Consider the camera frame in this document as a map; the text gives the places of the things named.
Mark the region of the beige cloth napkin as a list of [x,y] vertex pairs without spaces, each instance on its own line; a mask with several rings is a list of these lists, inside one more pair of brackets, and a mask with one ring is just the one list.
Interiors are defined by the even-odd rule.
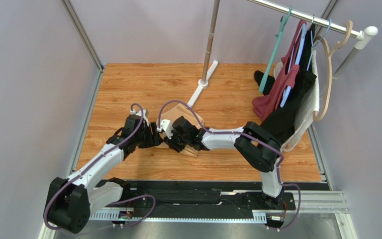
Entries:
[[[191,124],[196,126],[198,129],[201,129],[200,123],[201,123],[201,116],[193,113],[192,110],[188,109],[188,105],[183,104],[177,104],[174,108],[167,111],[166,113],[159,112],[157,125],[159,125],[161,120],[170,120],[172,123],[180,118],[184,117],[187,119]],[[166,137],[166,134],[164,132],[160,133],[160,137],[163,139],[163,143],[160,145],[161,148],[169,148],[167,144],[164,143],[164,139],[168,139]],[[185,149],[180,152],[181,154],[197,157],[198,151],[191,148],[190,146],[185,146]]]

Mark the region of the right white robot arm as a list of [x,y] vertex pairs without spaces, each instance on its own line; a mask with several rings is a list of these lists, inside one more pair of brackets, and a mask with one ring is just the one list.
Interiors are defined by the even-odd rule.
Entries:
[[181,152],[189,146],[196,151],[215,149],[237,150],[262,178],[265,195],[278,199],[283,194],[279,165],[284,156],[280,141],[255,122],[235,129],[197,128],[184,117],[171,122],[160,121],[159,132],[166,134],[164,142],[169,148]]

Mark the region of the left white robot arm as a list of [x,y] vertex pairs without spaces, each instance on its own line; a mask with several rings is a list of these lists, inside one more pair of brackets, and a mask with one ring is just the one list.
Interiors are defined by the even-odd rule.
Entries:
[[148,121],[147,115],[147,110],[132,111],[124,127],[106,141],[91,161],[67,178],[57,177],[50,183],[43,213],[46,227],[77,234],[93,213],[121,199],[126,182],[112,178],[102,186],[98,183],[136,149],[161,143],[156,125]]

